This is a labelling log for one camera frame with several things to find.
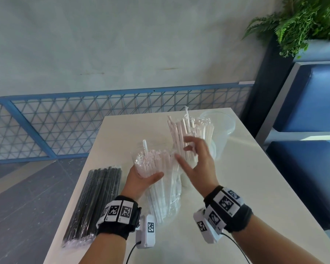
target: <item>forearm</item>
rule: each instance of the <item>forearm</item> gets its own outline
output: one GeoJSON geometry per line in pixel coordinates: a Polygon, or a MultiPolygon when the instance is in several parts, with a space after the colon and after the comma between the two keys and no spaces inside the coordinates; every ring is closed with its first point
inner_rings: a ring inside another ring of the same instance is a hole
{"type": "Polygon", "coordinates": [[[232,236],[253,264],[322,264],[254,215],[243,231],[232,236]]]}
{"type": "Polygon", "coordinates": [[[126,240],[115,234],[99,234],[79,264],[122,264],[126,240]]]}

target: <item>green plant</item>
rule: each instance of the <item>green plant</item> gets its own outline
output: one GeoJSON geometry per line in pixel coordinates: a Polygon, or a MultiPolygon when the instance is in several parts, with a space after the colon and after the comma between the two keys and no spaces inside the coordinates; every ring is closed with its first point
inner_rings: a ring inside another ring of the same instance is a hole
{"type": "Polygon", "coordinates": [[[308,40],[330,40],[330,0],[282,0],[282,12],[256,17],[243,38],[257,33],[265,40],[276,35],[280,55],[295,57],[308,49],[308,40]]]}

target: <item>plastic bag of black straws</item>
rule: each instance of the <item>plastic bag of black straws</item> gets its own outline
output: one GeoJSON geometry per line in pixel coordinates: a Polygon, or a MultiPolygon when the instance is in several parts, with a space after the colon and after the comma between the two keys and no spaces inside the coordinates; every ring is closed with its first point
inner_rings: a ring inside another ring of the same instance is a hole
{"type": "Polygon", "coordinates": [[[78,248],[96,237],[96,223],[106,206],[119,193],[121,168],[90,170],[67,227],[62,247],[78,248]]]}

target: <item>white table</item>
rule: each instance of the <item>white table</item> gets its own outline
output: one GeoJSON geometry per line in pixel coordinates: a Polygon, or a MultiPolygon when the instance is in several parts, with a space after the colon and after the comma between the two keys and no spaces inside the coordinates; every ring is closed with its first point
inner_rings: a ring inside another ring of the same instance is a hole
{"type": "MultiPolygon", "coordinates": [[[[277,171],[264,151],[230,108],[224,111],[236,119],[236,130],[230,136],[222,161],[216,164],[220,184],[237,191],[251,206],[255,215],[277,231],[330,264],[330,239],[301,200],[277,171]]],[[[203,111],[190,111],[199,116],[203,111]]],[[[45,259],[45,264],[78,263],[87,247],[78,250],[61,248],[63,236],[83,188],[88,171],[110,165],[123,169],[121,187],[132,166],[130,152],[143,139],[167,142],[172,139],[167,115],[180,118],[180,112],[108,116],[84,165],[60,226],[45,259]]],[[[193,220],[193,213],[203,206],[203,198],[193,189],[183,189],[181,209],[169,226],[156,230],[154,248],[135,249],[129,263],[246,263],[239,249],[223,237],[218,244],[206,244],[193,220]]],[[[135,244],[135,234],[127,240],[126,256],[135,244]]]]}

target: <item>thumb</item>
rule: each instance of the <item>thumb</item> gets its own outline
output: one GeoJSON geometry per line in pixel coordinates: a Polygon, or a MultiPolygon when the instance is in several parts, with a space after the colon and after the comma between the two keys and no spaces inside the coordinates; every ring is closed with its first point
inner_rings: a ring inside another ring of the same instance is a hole
{"type": "Polygon", "coordinates": [[[177,162],[180,164],[183,171],[187,174],[188,177],[190,177],[193,173],[193,169],[191,168],[191,166],[179,154],[175,154],[175,158],[177,162]]]}
{"type": "Polygon", "coordinates": [[[152,184],[156,183],[158,180],[160,180],[164,176],[163,172],[154,173],[152,176],[145,178],[148,186],[151,186],[152,184]]]}

